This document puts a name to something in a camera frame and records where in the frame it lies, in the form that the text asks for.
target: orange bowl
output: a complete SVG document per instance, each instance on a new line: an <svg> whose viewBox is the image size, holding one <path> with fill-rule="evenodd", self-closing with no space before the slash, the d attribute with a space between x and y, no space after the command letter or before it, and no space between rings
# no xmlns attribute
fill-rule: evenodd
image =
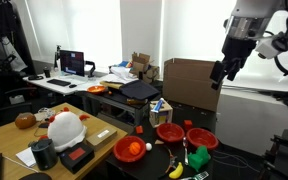
<svg viewBox="0 0 288 180"><path fill-rule="evenodd" d="M181 126L174 123L163 123L160 124L157 129L157 135L164 141L167 142L178 142L182 141L185 135L184 130Z"/></svg>
<svg viewBox="0 0 288 180"><path fill-rule="evenodd" d="M193 128L186 133L187 140L195 147L206 146L208 150L213 150L218 146L216 136L208 130Z"/></svg>
<svg viewBox="0 0 288 180"><path fill-rule="evenodd" d="M130 152L130 145L133 142L140 144L140 152L137 155L133 155ZM144 141L137 136L126 136L119 141L114 146L113 153L115 157L123 162L134 162L141 159L146 152L146 145Z"/></svg>
<svg viewBox="0 0 288 180"><path fill-rule="evenodd" d="M105 86L91 86L87 89L87 91L92 94L101 94L105 91Z"/></svg>

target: chair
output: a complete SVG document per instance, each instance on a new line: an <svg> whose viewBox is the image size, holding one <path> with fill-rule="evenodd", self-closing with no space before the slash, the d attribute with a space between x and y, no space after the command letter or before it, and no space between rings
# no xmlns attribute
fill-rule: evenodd
<svg viewBox="0 0 288 180"><path fill-rule="evenodd" d="M14 95L23 94L24 99L29 99L27 94L36 92L35 87L24 87L19 89L3 92L0 87L0 126L13 122L19 113L32 112L36 113L39 108L46 107L45 103L35 103L33 101L23 102L19 104L11 104L9 97Z"/></svg>

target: white ball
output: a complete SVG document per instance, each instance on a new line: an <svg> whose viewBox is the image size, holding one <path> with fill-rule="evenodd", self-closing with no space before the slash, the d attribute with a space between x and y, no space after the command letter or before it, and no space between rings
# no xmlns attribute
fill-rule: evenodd
<svg viewBox="0 0 288 180"><path fill-rule="evenodd" d="M146 151L150 151L152 149L151 143L146 143Z"/></svg>

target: black box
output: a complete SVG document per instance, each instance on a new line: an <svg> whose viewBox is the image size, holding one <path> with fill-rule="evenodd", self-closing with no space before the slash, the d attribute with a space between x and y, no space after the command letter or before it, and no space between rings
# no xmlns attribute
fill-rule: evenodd
<svg viewBox="0 0 288 180"><path fill-rule="evenodd" d="M78 143L60 154L62 164L73 174L93 158L94 150L84 143Z"/></svg>

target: orange ball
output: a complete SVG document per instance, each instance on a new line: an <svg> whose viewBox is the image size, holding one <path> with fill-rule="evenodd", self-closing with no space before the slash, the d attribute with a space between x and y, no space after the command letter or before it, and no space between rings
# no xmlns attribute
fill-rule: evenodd
<svg viewBox="0 0 288 180"><path fill-rule="evenodd" d="M132 142L129 151L134 156L138 155L141 151L141 145L138 142Z"/></svg>

